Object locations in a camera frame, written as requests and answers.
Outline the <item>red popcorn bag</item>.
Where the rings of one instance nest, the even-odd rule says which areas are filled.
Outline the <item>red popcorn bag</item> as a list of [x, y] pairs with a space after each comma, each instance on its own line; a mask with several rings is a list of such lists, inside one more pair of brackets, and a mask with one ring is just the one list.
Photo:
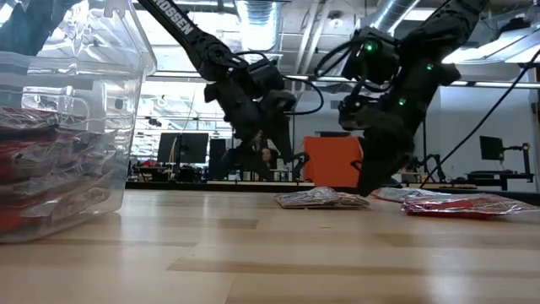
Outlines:
[[540, 207], [487, 193], [450, 194], [408, 198], [402, 203], [408, 215], [487, 219], [495, 216], [540, 213]]
[[0, 184], [28, 181], [71, 169], [115, 148], [116, 131], [38, 128], [0, 133]]
[[274, 196], [274, 201], [283, 209], [370, 209], [370, 203], [365, 198], [331, 187], [279, 193]]
[[403, 187], [403, 188], [381, 187], [379, 189], [374, 190], [370, 195], [380, 200], [397, 202], [397, 203], [403, 203], [406, 200], [412, 199], [412, 198], [450, 196], [449, 193], [439, 193], [439, 192], [433, 192], [433, 191], [424, 190], [420, 188], [410, 188], [410, 187]]

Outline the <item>small black monitor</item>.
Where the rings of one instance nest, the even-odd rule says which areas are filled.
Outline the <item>small black monitor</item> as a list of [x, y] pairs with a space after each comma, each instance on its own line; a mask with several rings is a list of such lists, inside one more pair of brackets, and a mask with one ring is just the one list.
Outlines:
[[501, 138], [480, 136], [480, 152], [483, 160], [503, 160], [504, 145]]

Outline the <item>silver ventilation duct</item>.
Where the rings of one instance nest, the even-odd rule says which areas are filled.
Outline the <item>silver ventilation duct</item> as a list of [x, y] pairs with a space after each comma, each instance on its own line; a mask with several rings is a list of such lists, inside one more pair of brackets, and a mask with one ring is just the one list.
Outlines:
[[280, 4], [271, 0], [245, 0], [246, 48], [271, 50], [277, 43]]
[[370, 26], [393, 35], [394, 30], [421, 0], [379, 0]]

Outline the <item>black table frame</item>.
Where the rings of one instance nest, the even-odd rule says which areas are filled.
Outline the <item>black table frame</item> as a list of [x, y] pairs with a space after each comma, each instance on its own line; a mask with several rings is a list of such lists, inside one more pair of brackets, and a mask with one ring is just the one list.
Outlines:
[[175, 190], [200, 192], [250, 192], [250, 193], [290, 193], [314, 188], [311, 182], [238, 182], [208, 181], [206, 183], [187, 182], [126, 182], [129, 190]]

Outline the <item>black computer tower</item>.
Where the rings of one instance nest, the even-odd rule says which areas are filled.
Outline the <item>black computer tower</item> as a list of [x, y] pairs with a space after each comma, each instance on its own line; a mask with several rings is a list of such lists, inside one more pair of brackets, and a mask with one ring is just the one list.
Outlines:
[[210, 180], [222, 180], [226, 177], [227, 171], [223, 163], [226, 154], [226, 140], [212, 138], [209, 146], [208, 178]]

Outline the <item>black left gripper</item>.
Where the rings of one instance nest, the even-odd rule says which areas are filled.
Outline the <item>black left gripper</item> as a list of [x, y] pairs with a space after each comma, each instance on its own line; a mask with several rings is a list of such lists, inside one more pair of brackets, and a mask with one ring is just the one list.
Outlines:
[[[224, 120], [235, 130], [240, 145], [235, 149], [235, 160], [245, 170], [254, 171], [270, 179], [270, 170], [262, 157], [252, 148], [259, 139], [270, 139], [275, 146], [290, 146], [289, 117], [287, 113], [296, 99], [286, 90], [270, 90], [259, 101], [249, 97], [232, 79], [208, 84], [204, 89], [206, 102], [217, 101], [224, 112]], [[273, 158], [292, 165], [290, 173], [300, 179], [310, 156], [306, 152], [295, 154], [292, 149], [271, 148]]]

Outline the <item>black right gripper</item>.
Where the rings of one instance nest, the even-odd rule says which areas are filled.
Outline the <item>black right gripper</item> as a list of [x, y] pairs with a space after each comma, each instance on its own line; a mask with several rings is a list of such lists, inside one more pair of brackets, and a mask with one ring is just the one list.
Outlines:
[[350, 165], [359, 173], [358, 193], [368, 196], [410, 161], [416, 133], [416, 102], [384, 94], [380, 99], [348, 95], [338, 106], [346, 131], [361, 131], [363, 159]]

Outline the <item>black computer monitor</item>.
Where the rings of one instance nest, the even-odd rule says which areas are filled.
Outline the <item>black computer monitor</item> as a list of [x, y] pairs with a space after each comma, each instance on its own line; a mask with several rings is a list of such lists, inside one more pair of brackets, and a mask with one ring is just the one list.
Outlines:
[[162, 133], [157, 161], [176, 164], [204, 164], [208, 149], [207, 133]]

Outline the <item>person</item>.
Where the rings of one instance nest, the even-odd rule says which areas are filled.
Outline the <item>person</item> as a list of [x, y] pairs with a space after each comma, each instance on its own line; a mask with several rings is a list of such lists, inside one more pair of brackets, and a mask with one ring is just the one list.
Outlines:
[[271, 170], [277, 168], [279, 152], [276, 149], [264, 146], [259, 147], [256, 153], [261, 158], [266, 168]]

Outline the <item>orange cabinet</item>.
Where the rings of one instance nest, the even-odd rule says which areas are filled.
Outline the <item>orange cabinet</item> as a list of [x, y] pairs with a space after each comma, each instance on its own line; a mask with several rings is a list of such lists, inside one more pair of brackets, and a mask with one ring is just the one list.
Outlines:
[[357, 187], [359, 171], [352, 163], [363, 159], [357, 137], [304, 137], [304, 151], [310, 156], [305, 181], [316, 187]]

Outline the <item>ceiling light panel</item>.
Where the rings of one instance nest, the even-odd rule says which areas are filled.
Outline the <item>ceiling light panel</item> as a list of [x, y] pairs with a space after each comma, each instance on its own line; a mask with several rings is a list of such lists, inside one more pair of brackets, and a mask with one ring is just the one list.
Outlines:
[[540, 23], [532, 27], [503, 32], [500, 37], [477, 48], [460, 48], [443, 63], [484, 64], [494, 62], [525, 63], [540, 50]]

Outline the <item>black desk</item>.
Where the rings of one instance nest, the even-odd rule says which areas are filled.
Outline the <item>black desk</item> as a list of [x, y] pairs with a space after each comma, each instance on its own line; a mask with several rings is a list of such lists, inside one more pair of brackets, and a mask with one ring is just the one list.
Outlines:
[[499, 187], [508, 190], [509, 180], [525, 180], [532, 183], [532, 173], [517, 173], [514, 171], [472, 171], [467, 174], [467, 182], [480, 187]]

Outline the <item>clear plastic bin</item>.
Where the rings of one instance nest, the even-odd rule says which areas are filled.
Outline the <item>clear plastic bin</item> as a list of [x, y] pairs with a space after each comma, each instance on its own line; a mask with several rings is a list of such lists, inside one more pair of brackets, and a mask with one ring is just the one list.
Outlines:
[[101, 157], [0, 184], [0, 243], [121, 207], [141, 87], [155, 69], [133, 0], [0, 0], [0, 133], [117, 132]]

